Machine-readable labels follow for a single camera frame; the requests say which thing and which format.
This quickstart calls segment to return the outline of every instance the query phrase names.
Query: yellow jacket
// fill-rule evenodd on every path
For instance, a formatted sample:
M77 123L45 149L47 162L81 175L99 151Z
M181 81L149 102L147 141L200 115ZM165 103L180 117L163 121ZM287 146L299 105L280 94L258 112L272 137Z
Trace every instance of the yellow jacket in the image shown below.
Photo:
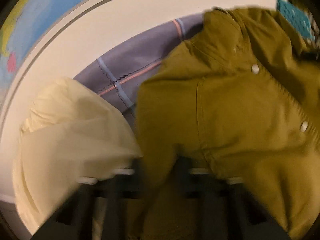
M204 15L137 99L137 136L150 196L129 205L129 233L193 239L196 206L170 180L173 145L199 167L246 187L301 239L320 211L320 64L279 12L259 8Z

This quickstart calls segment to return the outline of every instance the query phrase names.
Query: jacket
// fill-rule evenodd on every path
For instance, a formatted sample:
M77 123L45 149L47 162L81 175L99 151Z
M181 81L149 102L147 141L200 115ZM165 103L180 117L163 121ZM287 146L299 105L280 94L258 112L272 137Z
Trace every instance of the jacket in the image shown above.
M143 239L193 239L195 203L170 179L182 144L194 166L219 179L241 177L292 239L320 211L320 65L279 12L261 8L204 14L138 92L137 138L149 197L130 211Z
M34 100L20 131L12 175L23 224L34 234L81 177L108 179L140 156L116 108L75 80L56 80ZM101 239L104 211L105 203L97 200L92 239Z

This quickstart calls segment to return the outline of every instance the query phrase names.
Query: map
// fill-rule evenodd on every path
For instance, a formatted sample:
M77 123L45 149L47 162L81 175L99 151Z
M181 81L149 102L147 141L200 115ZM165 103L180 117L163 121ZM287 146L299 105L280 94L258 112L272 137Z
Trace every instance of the map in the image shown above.
M35 42L83 0L19 0L0 29L0 110L5 94Z

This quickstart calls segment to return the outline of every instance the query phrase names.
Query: white button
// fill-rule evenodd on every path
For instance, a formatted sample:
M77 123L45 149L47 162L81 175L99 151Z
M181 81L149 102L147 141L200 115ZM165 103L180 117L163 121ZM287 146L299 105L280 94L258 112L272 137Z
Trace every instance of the white button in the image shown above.
M258 74L259 73L259 66L257 64L254 64L252 66L252 73L253 74Z
M308 128L308 122L307 121L304 121L301 125L301 132L305 132L306 129Z

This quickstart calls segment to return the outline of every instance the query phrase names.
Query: pink stripe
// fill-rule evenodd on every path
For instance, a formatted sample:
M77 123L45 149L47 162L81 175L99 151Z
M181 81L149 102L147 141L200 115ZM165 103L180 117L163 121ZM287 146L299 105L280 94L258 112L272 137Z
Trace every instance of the pink stripe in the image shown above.
M151 64L149 67L146 67L145 69L143 69L143 70L135 73L134 75L132 75L132 76L130 76L130 77L127 77L126 79L120 81L119 84L121 85L121 84L126 83L127 81L129 81L129 80L131 80L131 79L133 79L133 78L136 78L136 77L138 77L138 76L141 76L142 74L144 74L144 73L150 71L151 69L155 68L156 66L158 66L160 63L161 63L161 60L159 60L159 61ZM111 88L108 88L107 90L102 91L102 92L99 93L98 95L99 95L99 96L102 96L102 95L110 92L110 91L113 90L113 89L115 89L114 86L112 86Z
M180 40L182 40L182 30L180 24L176 20L172 20L174 25L177 27L177 31L180 37Z

